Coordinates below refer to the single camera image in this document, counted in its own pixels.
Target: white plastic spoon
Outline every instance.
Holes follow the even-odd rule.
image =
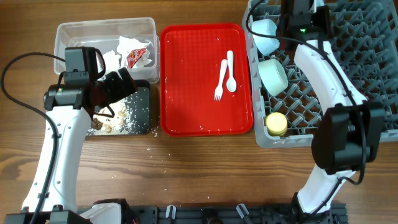
[[[234,79],[234,52],[232,50],[229,50],[226,53],[226,58],[228,60],[228,70],[229,70],[229,78],[228,81],[226,82],[226,88],[228,91],[231,93],[236,91],[236,81]]]

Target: red wrapper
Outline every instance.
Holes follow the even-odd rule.
[[[132,68],[147,49],[132,50],[127,56],[127,68]]]

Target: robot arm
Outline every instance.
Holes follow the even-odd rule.
[[[317,213],[329,211],[330,203],[345,179],[359,170],[363,162],[361,126],[366,133],[366,161],[376,158],[384,121],[384,108],[378,102],[367,102],[352,85],[333,55],[327,41],[330,30],[329,8],[317,0],[284,0],[279,32],[284,37],[298,39],[325,52],[329,62],[317,51],[304,44],[285,43],[286,50],[295,50],[294,62],[310,81],[323,111],[323,119],[312,141],[315,167],[310,178],[293,197],[294,221],[302,222]],[[332,63],[340,74],[332,69]],[[348,87],[352,99],[343,88]],[[360,111],[360,118],[354,110]]]
[[[55,207],[77,211],[76,178],[81,149],[93,115],[96,114],[95,110],[109,106],[136,91],[136,85],[125,68],[120,69],[119,74],[111,72],[97,81],[104,74],[98,73],[97,52],[97,49],[91,47],[65,50],[66,72],[62,73],[64,84],[50,86],[44,96],[44,108],[57,125],[58,136],[53,136],[47,123],[39,165],[29,194],[22,204],[23,212],[35,211],[40,193],[46,187],[44,179],[50,165],[54,137],[58,138],[57,154],[40,211],[51,212]]]
[[[42,211],[50,212],[54,205],[62,205],[64,210],[76,212],[76,178],[79,168],[83,141],[91,118],[84,108],[74,110],[73,106],[56,106],[47,115],[57,124],[59,140],[57,158],[48,187],[48,196],[44,201]],[[44,185],[44,179],[49,169],[53,141],[52,130],[47,123],[44,143],[40,155],[36,175],[28,196],[22,204],[22,209],[34,212],[39,201],[38,195]]]

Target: red plastic tray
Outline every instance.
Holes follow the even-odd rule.
[[[220,63],[234,52],[237,88],[223,82],[221,101],[214,100]],[[244,32],[237,24],[169,26],[160,36],[160,115],[172,136],[241,134],[253,124]]]

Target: wood grain surface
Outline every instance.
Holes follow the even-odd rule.
[[[152,17],[160,35],[172,24],[240,24],[246,5],[247,0],[3,0],[0,67],[26,52],[52,53],[57,27],[63,22]],[[52,59],[31,57],[13,65],[5,83],[12,96],[43,110],[43,94],[56,81]],[[154,96],[156,118],[159,92]],[[30,189],[45,121],[3,94],[0,118],[1,223],[5,214],[19,212]],[[171,138],[160,128],[156,132],[157,138],[154,133],[86,138],[78,171],[78,205],[106,198],[158,206],[290,202],[314,165],[307,147],[261,149],[253,130],[239,136],[200,138]],[[376,161],[367,165],[364,183],[346,184],[337,195],[336,202],[347,203],[350,223],[398,222],[397,147],[394,142],[381,144]]]

